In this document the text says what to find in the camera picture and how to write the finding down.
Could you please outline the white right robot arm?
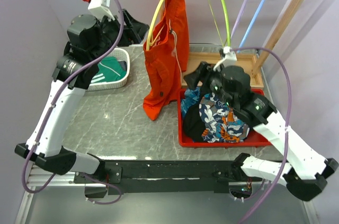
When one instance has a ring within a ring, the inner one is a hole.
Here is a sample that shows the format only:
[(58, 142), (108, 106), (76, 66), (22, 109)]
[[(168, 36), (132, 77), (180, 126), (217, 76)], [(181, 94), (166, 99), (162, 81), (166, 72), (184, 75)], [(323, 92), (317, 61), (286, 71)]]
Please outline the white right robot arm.
[(255, 131), (285, 158), (277, 163), (241, 154), (231, 169), (236, 180), (277, 179), (302, 201), (310, 201), (322, 193), (328, 177), (338, 169), (338, 162), (314, 151), (288, 127), (276, 107), (264, 95), (251, 90), (251, 78), (242, 67), (214, 69), (213, 65), (201, 62), (184, 80), (189, 89), (200, 88), (192, 118), (200, 120), (194, 128), (202, 140), (238, 143)]

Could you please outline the orange shorts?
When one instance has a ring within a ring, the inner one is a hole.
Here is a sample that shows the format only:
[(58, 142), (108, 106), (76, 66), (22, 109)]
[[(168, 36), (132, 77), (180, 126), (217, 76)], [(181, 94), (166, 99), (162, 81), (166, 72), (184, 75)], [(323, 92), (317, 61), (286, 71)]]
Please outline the orange shorts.
[(165, 0), (157, 17), (149, 51), (143, 46), (151, 90), (143, 108), (151, 120), (175, 100), (189, 58), (189, 27), (185, 0)]

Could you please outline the yellow clothes hanger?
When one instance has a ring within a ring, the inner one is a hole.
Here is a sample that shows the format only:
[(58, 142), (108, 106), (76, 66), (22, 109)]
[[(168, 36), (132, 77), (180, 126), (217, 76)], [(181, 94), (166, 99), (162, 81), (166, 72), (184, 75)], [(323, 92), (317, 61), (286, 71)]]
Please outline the yellow clothes hanger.
[(155, 9), (155, 13), (153, 15), (153, 18), (152, 18), (152, 21), (151, 21), (151, 24), (150, 24), (150, 27), (149, 27), (149, 31), (148, 31), (147, 40), (146, 40), (146, 50), (147, 51), (149, 51), (149, 48), (150, 48), (150, 42), (151, 42), (151, 38), (153, 36), (153, 30), (154, 30), (154, 27), (155, 27), (157, 17), (159, 15), (159, 13), (161, 11), (163, 11), (162, 5), (163, 5), (164, 2), (165, 2), (165, 0), (159, 0), (158, 5)]

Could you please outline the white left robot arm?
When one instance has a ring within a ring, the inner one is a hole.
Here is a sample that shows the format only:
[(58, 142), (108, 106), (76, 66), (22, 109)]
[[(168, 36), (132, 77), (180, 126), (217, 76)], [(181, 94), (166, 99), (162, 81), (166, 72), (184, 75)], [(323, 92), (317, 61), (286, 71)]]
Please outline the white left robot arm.
[(54, 174), (83, 172), (95, 183), (105, 178), (103, 160), (68, 150), (62, 146), (62, 140), (80, 99), (99, 72), (93, 61), (112, 47), (120, 28), (117, 16), (98, 19), (82, 14), (72, 19), (64, 54), (52, 74), (46, 106), (31, 137), (16, 145), (17, 155)]

